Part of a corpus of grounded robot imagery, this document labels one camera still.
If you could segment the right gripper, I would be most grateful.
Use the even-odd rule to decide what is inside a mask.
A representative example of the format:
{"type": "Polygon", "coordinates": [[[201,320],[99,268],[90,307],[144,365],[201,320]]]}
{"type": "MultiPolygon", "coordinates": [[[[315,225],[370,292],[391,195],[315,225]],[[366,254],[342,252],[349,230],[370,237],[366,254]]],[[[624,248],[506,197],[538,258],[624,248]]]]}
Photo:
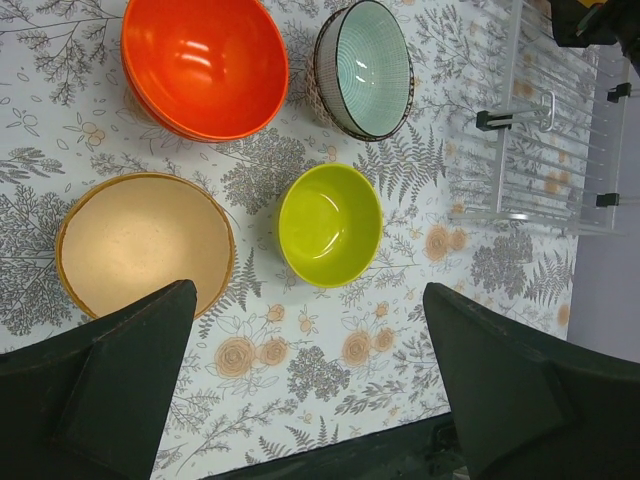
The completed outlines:
{"type": "Polygon", "coordinates": [[[551,0],[552,33],[560,47],[639,48],[639,2],[551,0]]]}

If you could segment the pale green bowl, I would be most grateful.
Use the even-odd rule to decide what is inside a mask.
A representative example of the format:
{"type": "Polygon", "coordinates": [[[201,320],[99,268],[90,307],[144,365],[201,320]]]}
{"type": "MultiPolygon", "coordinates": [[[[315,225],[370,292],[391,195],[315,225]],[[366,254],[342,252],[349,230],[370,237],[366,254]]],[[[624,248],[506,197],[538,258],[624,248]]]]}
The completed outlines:
{"type": "Polygon", "coordinates": [[[402,29],[377,1],[358,1],[322,25],[313,77],[330,120],[367,142],[394,135],[413,103],[414,72],[402,29]]]}

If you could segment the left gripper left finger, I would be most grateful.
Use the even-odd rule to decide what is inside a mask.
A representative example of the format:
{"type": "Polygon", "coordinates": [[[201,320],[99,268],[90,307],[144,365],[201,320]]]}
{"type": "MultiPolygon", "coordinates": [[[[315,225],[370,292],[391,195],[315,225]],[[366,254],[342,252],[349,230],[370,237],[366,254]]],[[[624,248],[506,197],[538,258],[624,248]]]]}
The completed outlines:
{"type": "Polygon", "coordinates": [[[149,478],[196,302],[179,280],[2,354],[2,478],[149,478]]]}

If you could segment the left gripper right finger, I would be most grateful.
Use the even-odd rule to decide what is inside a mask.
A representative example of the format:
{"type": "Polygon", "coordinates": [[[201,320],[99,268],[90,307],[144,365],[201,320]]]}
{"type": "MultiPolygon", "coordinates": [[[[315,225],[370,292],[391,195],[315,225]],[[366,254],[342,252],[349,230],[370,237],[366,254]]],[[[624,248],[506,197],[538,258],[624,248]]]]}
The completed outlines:
{"type": "Polygon", "coordinates": [[[440,283],[426,286],[423,305],[471,478],[638,478],[638,364],[440,283]]]}

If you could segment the lime green bowl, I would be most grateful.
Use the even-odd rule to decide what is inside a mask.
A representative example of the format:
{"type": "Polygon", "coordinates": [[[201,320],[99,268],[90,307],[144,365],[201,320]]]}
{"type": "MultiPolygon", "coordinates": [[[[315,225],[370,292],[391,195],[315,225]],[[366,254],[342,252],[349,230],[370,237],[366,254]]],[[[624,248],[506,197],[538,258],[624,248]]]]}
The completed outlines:
{"type": "Polygon", "coordinates": [[[381,202],[369,180],[352,166],[327,163],[307,170],[283,192],[274,234],[298,277],[337,288],[372,264],[383,226],[381,202]]]}

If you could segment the orange bowl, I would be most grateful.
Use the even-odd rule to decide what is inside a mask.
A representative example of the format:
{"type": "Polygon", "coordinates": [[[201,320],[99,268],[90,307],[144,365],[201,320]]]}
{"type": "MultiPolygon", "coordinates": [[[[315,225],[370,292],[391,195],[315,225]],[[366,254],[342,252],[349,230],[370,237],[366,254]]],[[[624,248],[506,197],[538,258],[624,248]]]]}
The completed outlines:
{"type": "Polygon", "coordinates": [[[258,132],[288,93],[285,42],[260,1],[130,1],[121,57],[141,105],[199,141],[258,132]]]}
{"type": "Polygon", "coordinates": [[[134,81],[129,73],[129,68],[126,62],[122,64],[122,70],[127,81],[127,90],[124,94],[124,102],[126,106],[132,111],[132,116],[140,121],[144,121],[148,124],[157,125],[172,134],[179,137],[200,142],[200,143],[227,143],[236,142],[240,140],[240,137],[204,137],[200,135],[192,135],[186,131],[182,131],[176,128],[173,124],[167,123],[161,116],[159,116],[153,109],[145,102],[144,98],[138,92],[134,81]]]}

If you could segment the beige bowl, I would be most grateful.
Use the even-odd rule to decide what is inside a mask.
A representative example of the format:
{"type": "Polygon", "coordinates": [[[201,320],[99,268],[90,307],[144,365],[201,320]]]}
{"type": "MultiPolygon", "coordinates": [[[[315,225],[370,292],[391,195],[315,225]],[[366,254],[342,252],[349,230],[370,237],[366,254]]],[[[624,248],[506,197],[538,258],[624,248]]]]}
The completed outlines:
{"type": "Polygon", "coordinates": [[[226,213],[203,188],[143,172],[81,197],[61,223],[55,259],[64,289],[92,318],[178,280],[194,283],[200,317],[230,283],[235,241],[226,213]]]}

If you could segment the patterned brown white bowl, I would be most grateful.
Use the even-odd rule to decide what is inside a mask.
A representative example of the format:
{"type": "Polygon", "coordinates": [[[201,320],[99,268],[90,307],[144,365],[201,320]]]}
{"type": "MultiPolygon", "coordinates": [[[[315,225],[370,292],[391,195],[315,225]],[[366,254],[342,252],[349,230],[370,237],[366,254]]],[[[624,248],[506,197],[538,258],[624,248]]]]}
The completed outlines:
{"type": "Polygon", "coordinates": [[[408,97],[408,102],[407,105],[404,109],[403,112],[403,116],[401,117],[400,122],[394,127],[394,129],[385,135],[382,136],[371,136],[368,134],[359,134],[356,133],[355,131],[351,131],[351,130],[345,130],[341,124],[337,123],[335,121],[334,116],[331,114],[331,112],[326,108],[323,99],[321,98],[321,92],[320,92],[320,88],[317,84],[316,81],[316,73],[315,73],[315,60],[316,60],[316,53],[313,52],[310,54],[310,56],[308,57],[307,60],[307,71],[306,71],[306,99],[307,99],[307,103],[310,106],[310,108],[313,110],[313,112],[315,113],[316,117],[319,119],[319,121],[324,124],[327,128],[330,128],[334,131],[336,131],[337,133],[340,134],[345,134],[351,138],[355,138],[357,140],[360,141],[364,141],[364,142],[380,142],[382,140],[386,140],[387,138],[392,137],[393,135],[395,135],[400,128],[404,125],[404,123],[406,122],[406,120],[409,117],[409,114],[411,112],[412,106],[413,106],[413,100],[414,100],[414,91],[415,91],[415,76],[414,76],[414,69],[413,69],[413,63],[412,61],[409,61],[410,64],[410,90],[409,90],[409,97],[408,97]]]}

